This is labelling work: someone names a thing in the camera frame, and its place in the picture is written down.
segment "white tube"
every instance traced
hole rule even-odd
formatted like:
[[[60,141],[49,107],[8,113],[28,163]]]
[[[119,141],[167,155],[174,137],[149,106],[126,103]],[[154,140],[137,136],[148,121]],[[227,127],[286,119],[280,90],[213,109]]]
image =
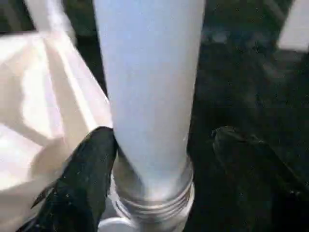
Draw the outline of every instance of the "white tube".
[[[204,0],[95,0],[116,139],[147,198],[170,194],[186,146]]]

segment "metal threads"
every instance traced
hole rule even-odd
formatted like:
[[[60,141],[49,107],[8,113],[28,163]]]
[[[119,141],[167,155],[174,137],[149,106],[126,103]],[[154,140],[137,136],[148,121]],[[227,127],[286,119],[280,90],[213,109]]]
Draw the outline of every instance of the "metal threads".
[[[165,202],[135,202],[129,200],[128,196],[119,195],[119,186],[115,184],[112,178],[111,194],[112,201],[117,213],[129,219],[140,223],[164,223],[165,221],[173,221],[172,224],[177,224],[186,219],[187,215],[182,215],[182,211],[187,207],[190,199],[194,197],[193,189],[193,168],[190,160],[185,171],[185,179],[182,182],[184,185],[173,199]]]

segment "white plastic sheet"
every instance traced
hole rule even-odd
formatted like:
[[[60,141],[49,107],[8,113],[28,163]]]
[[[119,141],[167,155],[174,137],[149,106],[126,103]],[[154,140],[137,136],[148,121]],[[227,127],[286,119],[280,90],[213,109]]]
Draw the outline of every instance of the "white plastic sheet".
[[[79,142],[112,120],[65,33],[1,37],[0,49],[0,231],[11,232]]]

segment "white plastic bag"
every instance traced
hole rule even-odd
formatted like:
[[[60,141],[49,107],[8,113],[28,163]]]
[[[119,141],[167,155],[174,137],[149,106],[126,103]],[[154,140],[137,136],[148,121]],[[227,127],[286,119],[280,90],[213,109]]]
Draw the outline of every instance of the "white plastic bag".
[[[63,32],[0,38],[0,231],[18,229],[109,102]]]

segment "dark object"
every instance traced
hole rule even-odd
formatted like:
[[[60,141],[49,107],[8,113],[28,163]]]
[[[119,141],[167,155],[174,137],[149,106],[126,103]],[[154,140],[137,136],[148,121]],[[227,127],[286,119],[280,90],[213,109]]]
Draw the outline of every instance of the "dark object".
[[[248,231],[308,231],[309,191],[271,147],[233,127],[213,136],[214,153],[237,189]]]
[[[99,127],[88,134],[62,176],[34,203],[45,200],[38,215],[18,232],[96,232],[105,210],[115,155],[112,129]]]

